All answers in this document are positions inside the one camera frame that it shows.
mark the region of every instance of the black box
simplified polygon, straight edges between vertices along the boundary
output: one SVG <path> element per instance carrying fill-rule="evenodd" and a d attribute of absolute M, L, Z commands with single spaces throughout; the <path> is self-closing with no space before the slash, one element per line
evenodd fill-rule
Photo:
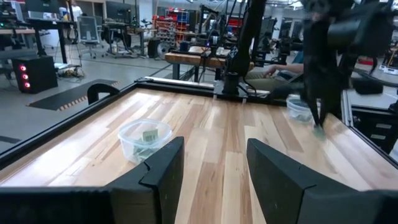
<path fill-rule="evenodd" d="M 40 93 L 58 87 L 57 74 L 51 56 L 29 56 L 12 59 L 12 67 L 23 93 Z"/>
<path fill-rule="evenodd" d="M 159 55 L 157 54 L 157 46 L 160 44 L 159 38 L 151 38 L 148 42 L 148 57 L 149 58 L 157 58 Z"/>

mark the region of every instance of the clear plastic container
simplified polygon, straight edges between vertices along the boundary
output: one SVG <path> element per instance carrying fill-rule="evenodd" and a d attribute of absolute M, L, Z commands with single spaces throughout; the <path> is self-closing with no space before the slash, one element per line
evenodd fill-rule
<path fill-rule="evenodd" d="M 118 134 L 124 157 L 135 164 L 157 152 L 171 136 L 168 124 L 152 119 L 138 119 L 125 124 Z"/>
<path fill-rule="evenodd" d="M 290 96 L 286 99 L 286 105 L 287 105 L 287 112 L 289 114 L 289 117 L 296 120 L 300 121 L 303 123 L 310 122 L 312 120 L 312 114 L 311 110 L 306 104 L 306 102 L 303 102 L 300 97 L 298 96 Z M 320 103 L 317 102 L 318 105 L 318 112 L 320 110 Z"/>

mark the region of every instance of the workbench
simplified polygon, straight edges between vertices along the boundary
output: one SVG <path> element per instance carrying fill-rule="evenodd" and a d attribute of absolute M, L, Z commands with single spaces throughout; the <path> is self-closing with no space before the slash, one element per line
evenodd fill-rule
<path fill-rule="evenodd" d="M 109 101 L 102 109 L 0 171 L 0 185 L 105 185 L 136 166 L 123 156 L 119 128 L 136 119 L 150 118 L 169 124 L 173 138 L 185 138 L 178 224 L 265 223 L 248 172 L 249 138 L 257 138 L 354 189 L 398 189 L 398 170 L 333 115 L 326 119 L 326 139 L 322 140 L 315 137 L 311 124 L 289 119 L 281 106 L 242 104 L 143 87 L 112 97 L 101 101 Z"/>
<path fill-rule="evenodd" d="M 198 47 L 198 46 L 192 46 L 189 49 L 189 52 L 193 53 L 202 53 L 206 50 L 206 47 Z M 229 50 L 224 49 L 222 51 L 222 55 L 227 55 Z M 195 76 L 194 76 L 194 81 L 198 82 L 198 74 L 199 74 L 199 67 L 203 66 L 203 60 L 199 55 L 187 55 L 187 54 L 178 54 L 178 53 L 167 53 L 165 54 L 165 60 L 168 63 L 171 63 L 173 65 L 173 79 L 174 80 L 179 80 L 180 79 L 180 65 L 193 65 L 195 66 Z M 215 73 L 215 80 L 220 80 L 221 77 L 221 68 L 223 67 L 225 63 L 225 58 L 216 58 L 212 57 L 209 59 L 206 59 L 205 66 L 209 68 L 215 68 L 216 73 Z M 254 67 L 254 63 L 250 62 L 250 67 L 249 70 L 252 70 Z"/>
<path fill-rule="evenodd" d="M 25 46 L 27 48 L 33 47 L 33 35 L 35 34 L 35 30 L 33 29 L 15 29 L 16 34 L 22 35 L 24 39 Z M 14 31 L 12 29 L 0 29 L 0 35 L 12 35 Z"/>
<path fill-rule="evenodd" d="M 27 22 L 30 24 L 30 27 L 33 27 L 35 30 L 35 38 L 36 38 L 36 45 L 37 51 L 39 56 L 47 55 L 44 51 L 42 46 L 42 41 L 40 39 L 40 30 L 58 30 L 58 37 L 60 42 L 61 48 L 61 56 L 62 56 L 62 63 L 67 64 L 67 53 L 65 50 L 65 37 L 63 35 L 63 28 L 70 28 L 73 25 L 73 22 L 70 21 L 53 21 L 49 19 L 34 19 L 28 18 Z"/>
<path fill-rule="evenodd" d="M 103 24 L 105 27 L 107 27 L 109 29 L 109 40 L 111 40 L 113 38 L 113 32 L 115 30 L 118 31 L 124 31 L 126 32 L 127 35 L 138 35 L 139 36 L 139 49 L 141 51 L 141 53 L 139 54 L 141 57 L 146 58 L 145 55 L 145 46 L 144 46 L 144 33 L 145 32 L 156 32 L 157 29 L 151 29 L 151 28 L 141 28 L 141 27 L 131 27 L 129 24 L 123 23 L 123 22 L 106 22 L 105 24 Z M 109 42 L 109 53 L 113 54 L 111 51 L 111 41 Z"/>

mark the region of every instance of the office chair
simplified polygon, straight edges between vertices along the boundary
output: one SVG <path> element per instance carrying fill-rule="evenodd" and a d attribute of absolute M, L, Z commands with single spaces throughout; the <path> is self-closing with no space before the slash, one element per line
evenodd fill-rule
<path fill-rule="evenodd" d="M 96 18 L 91 16 L 77 17 L 77 31 L 79 33 L 79 43 L 88 48 L 86 51 L 79 53 L 79 58 L 83 54 L 90 54 L 91 58 L 96 58 L 96 52 L 93 51 L 93 48 L 96 48 L 101 43 Z"/>

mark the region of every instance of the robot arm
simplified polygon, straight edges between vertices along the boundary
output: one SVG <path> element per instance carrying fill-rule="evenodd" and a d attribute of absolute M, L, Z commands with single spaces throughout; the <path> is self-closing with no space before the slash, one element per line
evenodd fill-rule
<path fill-rule="evenodd" d="M 392 0 L 363 1 L 352 8 L 353 0 L 302 0 L 304 8 L 314 13 L 304 25 L 304 76 L 303 83 L 283 86 L 283 96 L 296 91 L 312 111 L 316 126 L 322 126 L 333 108 L 340 105 L 343 90 L 356 83 L 374 94 L 382 91 L 380 84 L 352 82 L 351 74 L 357 58 L 376 58 L 388 47 L 395 12 Z M 254 35 L 259 31 L 266 0 L 250 0 L 244 17 L 238 44 L 228 54 L 224 70 L 224 94 L 236 95 L 239 77 L 245 77 L 249 69 L 249 48 Z M 336 54 L 343 54 L 337 64 Z M 321 99 L 318 115 L 317 100 Z"/>

